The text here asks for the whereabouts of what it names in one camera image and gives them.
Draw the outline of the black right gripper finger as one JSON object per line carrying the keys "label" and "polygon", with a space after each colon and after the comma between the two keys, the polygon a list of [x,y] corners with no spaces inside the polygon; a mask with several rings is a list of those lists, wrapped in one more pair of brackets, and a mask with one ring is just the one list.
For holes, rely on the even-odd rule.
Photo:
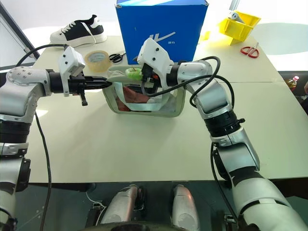
{"label": "black right gripper finger", "polygon": [[144,63],[141,69],[142,78],[150,78],[153,73],[153,68],[147,63]]}

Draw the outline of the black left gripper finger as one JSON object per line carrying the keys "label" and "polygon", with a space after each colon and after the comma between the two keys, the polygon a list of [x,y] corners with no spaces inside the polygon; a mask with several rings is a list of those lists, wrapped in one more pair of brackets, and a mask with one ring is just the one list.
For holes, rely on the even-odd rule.
{"label": "black left gripper finger", "polygon": [[112,83],[108,81],[86,82],[84,85],[84,89],[104,89],[111,85]]}
{"label": "black left gripper finger", "polygon": [[84,76],[87,83],[109,83],[105,77]]}

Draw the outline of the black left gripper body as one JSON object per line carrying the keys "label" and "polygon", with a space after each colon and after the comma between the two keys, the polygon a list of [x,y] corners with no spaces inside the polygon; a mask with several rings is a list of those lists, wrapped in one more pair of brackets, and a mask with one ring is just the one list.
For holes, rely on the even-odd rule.
{"label": "black left gripper body", "polygon": [[76,77],[70,76],[68,80],[69,93],[72,95],[79,95],[82,106],[87,106],[88,102],[85,98],[86,79],[84,74],[79,74]]}

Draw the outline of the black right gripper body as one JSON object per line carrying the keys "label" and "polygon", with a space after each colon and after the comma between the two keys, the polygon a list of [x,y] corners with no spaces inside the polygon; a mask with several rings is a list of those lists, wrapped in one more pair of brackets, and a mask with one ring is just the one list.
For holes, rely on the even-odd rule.
{"label": "black right gripper body", "polygon": [[161,87],[159,76],[157,73],[152,72],[152,75],[148,78],[147,93],[157,93],[159,87]]}

